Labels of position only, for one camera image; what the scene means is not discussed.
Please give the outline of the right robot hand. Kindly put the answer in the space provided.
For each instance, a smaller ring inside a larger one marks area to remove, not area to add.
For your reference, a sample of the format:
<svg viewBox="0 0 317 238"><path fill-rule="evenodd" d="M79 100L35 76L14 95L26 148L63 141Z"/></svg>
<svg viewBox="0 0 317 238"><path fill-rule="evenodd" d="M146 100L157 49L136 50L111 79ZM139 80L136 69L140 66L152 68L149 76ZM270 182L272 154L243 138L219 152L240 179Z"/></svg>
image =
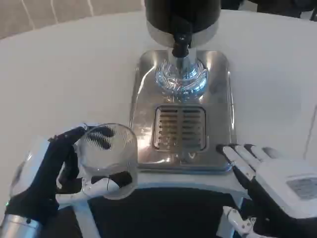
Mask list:
<svg viewBox="0 0 317 238"><path fill-rule="evenodd" d="M243 219L237 209L223 211L242 238L315 238L317 168L287 158L271 147L219 144L219 154L247 191L257 215Z"/></svg>

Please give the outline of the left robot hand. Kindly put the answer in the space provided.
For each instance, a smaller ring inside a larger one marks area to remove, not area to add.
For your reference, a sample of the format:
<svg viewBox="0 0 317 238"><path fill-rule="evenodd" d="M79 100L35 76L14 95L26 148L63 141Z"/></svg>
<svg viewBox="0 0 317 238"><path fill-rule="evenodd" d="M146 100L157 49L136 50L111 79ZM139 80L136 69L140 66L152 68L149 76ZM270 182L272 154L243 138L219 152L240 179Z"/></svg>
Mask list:
<svg viewBox="0 0 317 238"><path fill-rule="evenodd" d="M60 205L123 199L137 184L137 155L135 134L117 123L39 140L16 171L5 214L45 224Z"/></svg>

